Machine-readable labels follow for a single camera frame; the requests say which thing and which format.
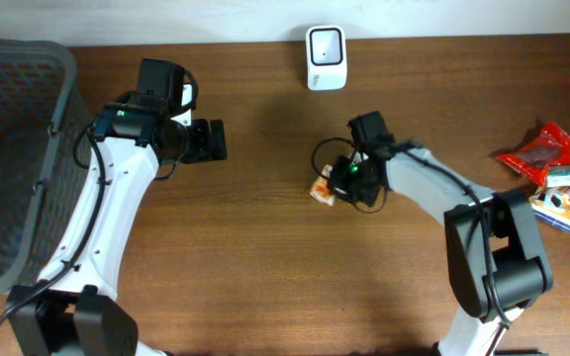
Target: white background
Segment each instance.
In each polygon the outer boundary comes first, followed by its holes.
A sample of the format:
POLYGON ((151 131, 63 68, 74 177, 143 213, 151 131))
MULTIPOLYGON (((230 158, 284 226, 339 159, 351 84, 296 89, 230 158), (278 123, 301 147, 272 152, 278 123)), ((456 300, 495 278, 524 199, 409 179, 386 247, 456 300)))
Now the white background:
POLYGON ((570 33, 570 0, 0 0, 0 38, 64 45, 570 33))

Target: wooden table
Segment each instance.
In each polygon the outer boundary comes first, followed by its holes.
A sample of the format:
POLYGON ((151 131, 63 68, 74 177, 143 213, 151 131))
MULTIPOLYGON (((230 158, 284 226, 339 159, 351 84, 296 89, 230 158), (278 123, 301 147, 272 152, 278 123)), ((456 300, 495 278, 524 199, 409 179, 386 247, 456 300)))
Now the wooden table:
MULTIPOLYGON (((491 152, 536 121, 570 133, 570 35, 350 41, 346 87, 332 92, 307 89, 302 43, 72 51, 92 112, 134 89, 148 56, 189 68, 201 89, 194 115, 225 120, 230 159, 153 183, 123 258, 121 306, 143 341, 181 355, 394 351, 447 331, 456 301, 440 225, 401 196, 368 216, 307 193, 314 145, 349 136, 356 115, 381 111, 397 138, 496 190, 527 181, 491 152)), ((570 235, 540 231, 555 287, 501 349, 570 355, 570 235)), ((6 326, 0 355, 18 353, 6 326)))

